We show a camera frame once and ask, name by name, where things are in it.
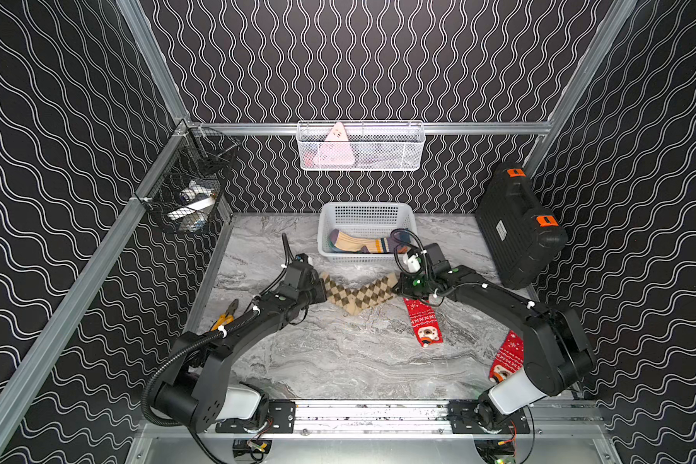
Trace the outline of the pink triangular item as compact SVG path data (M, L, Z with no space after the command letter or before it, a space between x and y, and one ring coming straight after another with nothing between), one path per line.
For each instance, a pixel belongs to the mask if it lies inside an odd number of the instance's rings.
M336 122L325 140L319 145L313 163L322 168L347 167L356 162L344 123Z

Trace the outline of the red christmas sock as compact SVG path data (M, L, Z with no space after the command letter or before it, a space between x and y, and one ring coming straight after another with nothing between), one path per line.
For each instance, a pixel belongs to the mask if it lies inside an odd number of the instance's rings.
M523 367L523 361L523 340L514 331L509 331L489 369L489 380L494 383L507 380Z
M435 310L420 300L403 299L413 333L422 348L444 341Z

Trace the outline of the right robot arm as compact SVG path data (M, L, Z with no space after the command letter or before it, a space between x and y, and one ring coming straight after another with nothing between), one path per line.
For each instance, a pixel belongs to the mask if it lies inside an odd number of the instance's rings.
M467 266L452 266L436 244L394 255L401 277L394 292L430 303L469 305L504 324L523 342L522 367L483 392L474 415L491 428L545 397L558 396L595 364L592 346L571 307L547 307L493 283Z

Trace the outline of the cream purple striped sock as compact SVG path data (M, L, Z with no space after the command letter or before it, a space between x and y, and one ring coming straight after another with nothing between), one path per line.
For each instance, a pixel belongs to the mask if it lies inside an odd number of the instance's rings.
M328 235L328 241L336 252L392 254L406 253L410 247L394 237L360 238L334 229Z

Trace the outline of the white items in black basket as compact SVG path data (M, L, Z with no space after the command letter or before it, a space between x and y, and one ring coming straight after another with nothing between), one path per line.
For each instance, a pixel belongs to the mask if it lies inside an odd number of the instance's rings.
M167 214L177 232L197 232L208 222L217 204L218 183L194 179L178 193L180 207Z

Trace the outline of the white plastic basket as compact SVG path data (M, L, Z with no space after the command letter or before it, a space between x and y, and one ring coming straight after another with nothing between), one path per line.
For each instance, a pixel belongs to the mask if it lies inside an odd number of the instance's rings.
M381 253L342 251L333 245L331 235L342 232L356 239L376 243L388 239L395 229L418 234L412 208L404 203L331 202L320 212L317 247L320 255L334 264L394 266L392 248Z

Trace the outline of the yellow handled pliers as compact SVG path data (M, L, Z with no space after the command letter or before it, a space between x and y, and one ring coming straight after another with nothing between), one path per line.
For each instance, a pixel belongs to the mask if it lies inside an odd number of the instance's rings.
M222 313L211 327L211 331L217 331L220 327L226 326L235 319L235 313L239 307L239 300L233 300L226 311Z

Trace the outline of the beige argyle sock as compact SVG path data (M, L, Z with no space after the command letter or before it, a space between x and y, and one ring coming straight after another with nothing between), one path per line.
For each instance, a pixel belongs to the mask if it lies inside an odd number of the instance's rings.
M346 311L355 315L391 300L396 295L392 290L397 283L397 275L390 273L373 283L354 289L348 297Z
M332 280L328 274L323 274L321 278L324 280L327 301L349 315L358 315L364 310L380 305L387 289L386 278L380 278L359 288L344 287Z

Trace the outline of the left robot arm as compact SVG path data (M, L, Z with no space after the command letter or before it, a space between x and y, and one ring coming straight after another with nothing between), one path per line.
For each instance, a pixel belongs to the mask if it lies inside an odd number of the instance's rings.
M311 305L327 301L324 280L305 254L282 269L274 290L256 298L232 323L205 334L186 332L152 374L141 411L154 425L201 433L224 408L232 365L260 340L294 323Z

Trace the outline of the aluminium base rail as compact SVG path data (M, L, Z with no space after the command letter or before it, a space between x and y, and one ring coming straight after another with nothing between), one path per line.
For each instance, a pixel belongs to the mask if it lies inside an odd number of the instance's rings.
M514 434L531 438L585 438L603 430L591 401L543 400L500 425L479 425L474 400L271 400L264 425L221 421L216 432L293 438L487 438Z

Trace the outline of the black tool case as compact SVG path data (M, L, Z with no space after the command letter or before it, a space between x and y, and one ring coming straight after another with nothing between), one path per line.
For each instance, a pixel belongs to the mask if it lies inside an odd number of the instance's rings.
M500 281L522 289L560 253L568 234L541 205L519 164L499 164L486 185L476 219Z

